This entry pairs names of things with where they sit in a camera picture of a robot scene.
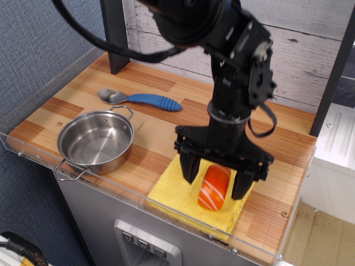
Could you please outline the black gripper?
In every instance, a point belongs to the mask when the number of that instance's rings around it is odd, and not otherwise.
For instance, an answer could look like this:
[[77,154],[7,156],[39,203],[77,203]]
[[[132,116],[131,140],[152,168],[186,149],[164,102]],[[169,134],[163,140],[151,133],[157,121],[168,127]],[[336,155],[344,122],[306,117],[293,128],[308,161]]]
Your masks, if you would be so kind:
[[245,133],[251,126],[251,111],[248,107],[234,117],[222,112],[212,102],[208,104],[208,126],[177,126],[174,148],[180,154],[184,179],[192,184],[202,158],[237,171],[232,189],[232,199],[241,200],[254,181],[265,180],[269,165],[274,158],[253,144]]

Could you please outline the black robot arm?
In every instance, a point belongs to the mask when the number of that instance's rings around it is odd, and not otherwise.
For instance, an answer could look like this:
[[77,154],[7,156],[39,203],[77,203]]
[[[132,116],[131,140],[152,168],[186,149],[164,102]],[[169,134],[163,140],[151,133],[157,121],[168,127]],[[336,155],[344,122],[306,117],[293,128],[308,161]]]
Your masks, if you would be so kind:
[[245,132],[257,108],[276,120],[265,105],[276,87],[270,69],[271,35],[239,1],[145,1],[145,5],[168,42],[180,49],[200,46],[211,57],[209,124],[175,129],[183,177],[193,182],[201,159],[234,169],[232,198],[240,200],[253,182],[266,179],[274,161]]

